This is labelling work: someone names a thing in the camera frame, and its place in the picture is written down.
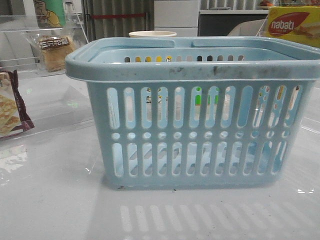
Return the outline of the clear acrylic display shelf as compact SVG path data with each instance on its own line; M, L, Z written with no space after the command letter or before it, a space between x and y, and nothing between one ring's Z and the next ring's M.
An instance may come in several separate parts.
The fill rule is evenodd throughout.
M39 48L40 38L68 37L76 48L88 43L80 15L68 13L62 27L39 23L35 15L2 15L0 17L0 70L17 71L20 78L61 75L65 69L47 70Z

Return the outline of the green cartoon snack package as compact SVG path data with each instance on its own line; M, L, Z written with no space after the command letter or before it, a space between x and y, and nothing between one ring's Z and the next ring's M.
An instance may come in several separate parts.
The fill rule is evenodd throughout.
M34 0L33 5L40 28L62 28L66 24L62 0Z

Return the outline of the packaged bread slice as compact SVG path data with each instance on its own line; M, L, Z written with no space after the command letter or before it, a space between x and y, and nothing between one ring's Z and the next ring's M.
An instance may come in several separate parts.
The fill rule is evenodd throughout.
M70 35L24 33L26 40L40 53L40 60L48 72L65 69L65 58L76 50Z

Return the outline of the brown cracker snack bag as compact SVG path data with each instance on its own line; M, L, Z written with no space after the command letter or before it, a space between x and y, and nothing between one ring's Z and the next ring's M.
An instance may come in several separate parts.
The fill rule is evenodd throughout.
M35 127L27 114L25 102L19 92L18 73L0 72L0 138L19 135Z

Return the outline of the yellow nabati wafer box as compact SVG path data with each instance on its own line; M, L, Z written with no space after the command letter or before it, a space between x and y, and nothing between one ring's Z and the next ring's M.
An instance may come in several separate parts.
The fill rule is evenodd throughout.
M320 47L318 6L274 6L268 11L264 36Z

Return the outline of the cream paper cup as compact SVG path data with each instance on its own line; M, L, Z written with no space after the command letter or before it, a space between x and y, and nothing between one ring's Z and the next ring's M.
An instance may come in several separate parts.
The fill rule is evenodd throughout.
M158 30L147 30L147 31L133 31L129 34L130 38L169 38L176 37L177 33L173 31L158 31Z

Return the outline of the white cabinet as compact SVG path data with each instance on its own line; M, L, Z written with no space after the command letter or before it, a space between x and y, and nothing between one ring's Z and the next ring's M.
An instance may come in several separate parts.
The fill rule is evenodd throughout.
M199 12L199 0L155 0L154 29L175 32L178 37L196 37Z

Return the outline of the light blue plastic basket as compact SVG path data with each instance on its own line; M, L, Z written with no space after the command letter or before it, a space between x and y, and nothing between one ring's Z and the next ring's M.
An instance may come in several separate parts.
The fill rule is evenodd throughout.
M65 68L87 85L109 186L251 187L280 178L320 50L256 36L113 37Z

